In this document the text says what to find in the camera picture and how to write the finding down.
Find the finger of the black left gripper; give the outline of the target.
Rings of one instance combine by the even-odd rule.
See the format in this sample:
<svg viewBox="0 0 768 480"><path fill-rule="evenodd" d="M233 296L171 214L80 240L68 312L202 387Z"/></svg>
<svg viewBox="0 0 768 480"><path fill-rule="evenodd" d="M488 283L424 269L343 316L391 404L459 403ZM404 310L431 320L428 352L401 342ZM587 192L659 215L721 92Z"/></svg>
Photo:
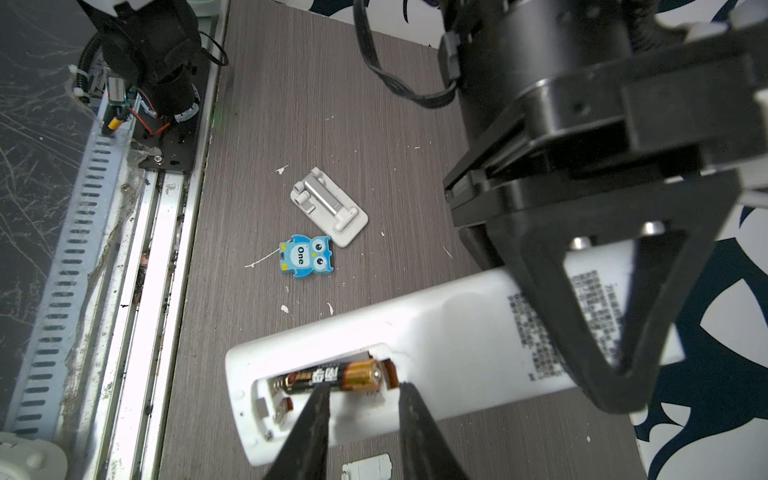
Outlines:
<svg viewBox="0 0 768 480"><path fill-rule="evenodd" d="M651 399L662 352L741 193L735 172L506 213L488 236L568 373L601 410Z"/></svg>

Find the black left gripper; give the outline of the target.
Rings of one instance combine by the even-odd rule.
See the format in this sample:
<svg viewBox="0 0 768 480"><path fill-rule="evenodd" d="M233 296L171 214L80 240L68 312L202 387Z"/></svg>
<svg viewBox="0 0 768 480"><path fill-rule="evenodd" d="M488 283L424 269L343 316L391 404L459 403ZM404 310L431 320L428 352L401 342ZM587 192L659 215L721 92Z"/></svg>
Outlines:
<svg viewBox="0 0 768 480"><path fill-rule="evenodd" d="M767 5L669 27L654 1L444 1L441 69L469 149L454 210L529 210L767 154Z"/></svg>

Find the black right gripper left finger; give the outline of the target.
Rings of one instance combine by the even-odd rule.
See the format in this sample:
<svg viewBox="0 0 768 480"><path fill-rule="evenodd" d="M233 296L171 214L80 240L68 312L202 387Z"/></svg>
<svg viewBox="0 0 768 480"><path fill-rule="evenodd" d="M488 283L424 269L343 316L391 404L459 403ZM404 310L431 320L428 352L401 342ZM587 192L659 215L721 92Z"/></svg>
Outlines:
<svg viewBox="0 0 768 480"><path fill-rule="evenodd" d="M264 480L325 479L329 447L330 387L317 386Z"/></svg>

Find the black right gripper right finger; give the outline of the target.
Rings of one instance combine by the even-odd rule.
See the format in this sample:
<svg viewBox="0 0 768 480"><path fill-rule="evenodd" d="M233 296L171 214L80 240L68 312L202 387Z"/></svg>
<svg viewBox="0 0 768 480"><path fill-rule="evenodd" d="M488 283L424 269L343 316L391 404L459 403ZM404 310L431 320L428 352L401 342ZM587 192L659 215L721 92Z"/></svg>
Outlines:
<svg viewBox="0 0 768 480"><path fill-rule="evenodd" d="M418 389L399 384L400 449L405 479L468 479Z"/></svg>

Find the white remote control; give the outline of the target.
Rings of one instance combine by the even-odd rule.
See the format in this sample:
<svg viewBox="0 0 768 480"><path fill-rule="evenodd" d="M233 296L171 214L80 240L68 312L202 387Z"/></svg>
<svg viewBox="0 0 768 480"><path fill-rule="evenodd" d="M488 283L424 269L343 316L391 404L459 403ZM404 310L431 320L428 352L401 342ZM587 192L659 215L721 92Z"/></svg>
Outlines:
<svg viewBox="0 0 768 480"><path fill-rule="evenodd" d="M236 429L248 462L273 462L310 393L277 376L332 362L390 360L442 420L576 387L546 330L503 269L244 343L226 355ZM399 429L399 391L330 393L330 446Z"/></svg>

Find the white remote battery lid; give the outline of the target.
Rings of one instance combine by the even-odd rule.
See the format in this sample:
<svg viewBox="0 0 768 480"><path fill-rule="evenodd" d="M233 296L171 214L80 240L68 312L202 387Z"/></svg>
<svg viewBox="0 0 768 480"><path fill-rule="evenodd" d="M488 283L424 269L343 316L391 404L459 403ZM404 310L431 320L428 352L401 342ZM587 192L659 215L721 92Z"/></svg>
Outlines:
<svg viewBox="0 0 768 480"><path fill-rule="evenodd" d="M389 454L380 454L346 463L342 466L342 480L391 480L393 464Z"/></svg>

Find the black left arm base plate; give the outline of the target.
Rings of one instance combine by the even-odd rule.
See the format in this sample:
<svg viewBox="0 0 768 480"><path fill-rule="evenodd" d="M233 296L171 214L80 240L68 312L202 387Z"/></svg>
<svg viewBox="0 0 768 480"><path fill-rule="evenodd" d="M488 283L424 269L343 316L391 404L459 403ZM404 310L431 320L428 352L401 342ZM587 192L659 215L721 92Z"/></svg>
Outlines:
<svg viewBox="0 0 768 480"><path fill-rule="evenodd" d="M211 62L201 54L183 70L184 94L192 92L192 102L183 112L158 116L154 108L139 94L134 111L136 119L133 140L138 167L146 171L170 171L188 174L196 162L198 137L204 120L204 98L208 87Z"/></svg>

